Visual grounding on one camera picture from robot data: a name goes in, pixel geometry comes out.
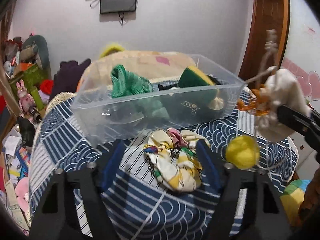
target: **pink stuffed animal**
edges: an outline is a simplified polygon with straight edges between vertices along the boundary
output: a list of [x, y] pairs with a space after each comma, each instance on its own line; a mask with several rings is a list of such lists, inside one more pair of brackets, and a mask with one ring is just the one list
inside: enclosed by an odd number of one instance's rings
[[21, 179], [16, 188], [15, 188], [15, 192], [17, 197], [17, 202], [19, 207], [22, 209], [22, 211], [24, 213], [27, 212], [28, 207], [29, 207], [29, 178], [28, 177], [24, 177], [23, 179]]
[[20, 83], [17, 82], [17, 89], [18, 89], [18, 98], [19, 98], [19, 106], [23, 113], [29, 114], [29, 109], [31, 106], [35, 106], [35, 101], [33, 97], [28, 94], [28, 90], [24, 86], [23, 80], [20, 80]]

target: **pink teddy bear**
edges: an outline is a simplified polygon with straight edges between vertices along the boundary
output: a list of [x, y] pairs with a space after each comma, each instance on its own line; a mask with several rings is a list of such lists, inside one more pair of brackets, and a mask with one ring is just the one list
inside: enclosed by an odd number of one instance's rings
[[23, 113], [29, 114], [29, 109], [31, 106], [35, 106], [35, 101], [33, 97], [28, 94], [28, 90], [24, 86], [23, 80], [20, 80], [20, 83], [17, 82], [17, 89], [18, 89], [18, 98], [19, 98], [19, 106]]

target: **bed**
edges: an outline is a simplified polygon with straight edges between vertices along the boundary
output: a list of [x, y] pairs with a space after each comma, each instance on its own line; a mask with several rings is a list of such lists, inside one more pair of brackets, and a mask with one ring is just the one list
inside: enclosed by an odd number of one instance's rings
[[[241, 99], [248, 102], [245, 91]], [[81, 169], [107, 153], [112, 142], [92, 148], [81, 131], [70, 106], [74, 97], [62, 101], [47, 113], [33, 146], [30, 179], [30, 210], [36, 211], [39, 199], [56, 168], [65, 171]], [[228, 142], [235, 136], [253, 134], [253, 116], [234, 109], [228, 117], [187, 127], [205, 136], [213, 152], [224, 157]], [[200, 239], [220, 195], [210, 187], [205, 171], [202, 184], [191, 193], [177, 193], [159, 184], [149, 170], [143, 154], [148, 137], [125, 140], [127, 146], [113, 185], [101, 197], [108, 215], [122, 239]], [[259, 165], [276, 166], [269, 172], [273, 185], [283, 192], [291, 180], [298, 161], [298, 152], [290, 138], [269, 143], [258, 136], [261, 150]], [[81, 195], [75, 193], [79, 224], [91, 236]], [[246, 190], [240, 192], [231, 235], [239, 232], [243, 217]]]

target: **green sponge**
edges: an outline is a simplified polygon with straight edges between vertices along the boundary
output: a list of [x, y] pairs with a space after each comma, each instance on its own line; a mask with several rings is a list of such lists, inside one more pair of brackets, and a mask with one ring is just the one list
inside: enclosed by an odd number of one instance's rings
[[[195, 66], [187, 67], [178, 82], [180, 88], [212, 85], [215, 83]], [[186, 93], [184, 100], [196, 104], [200, 108], [207, 107], [207, 104], [216, 98], [217, 92], [217, 89], [189, 92]]]
[[178, 87], [187, 88], [187, 87], [199, 87], [199, 86], [208, 86], [215, 85], [210, 78], [208, 78], [200, 69], [195, 66], [187, 67], [178, 83]]

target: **yellow yarn ball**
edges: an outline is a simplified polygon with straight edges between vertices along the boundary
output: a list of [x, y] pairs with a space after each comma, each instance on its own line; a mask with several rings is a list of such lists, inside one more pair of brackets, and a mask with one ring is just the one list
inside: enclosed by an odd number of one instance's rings
[[252, 168], [260, 157], [260, 148], [254, 138], [242, 135], [234, 138], [226, 150], [227, 162], [245, 170]]

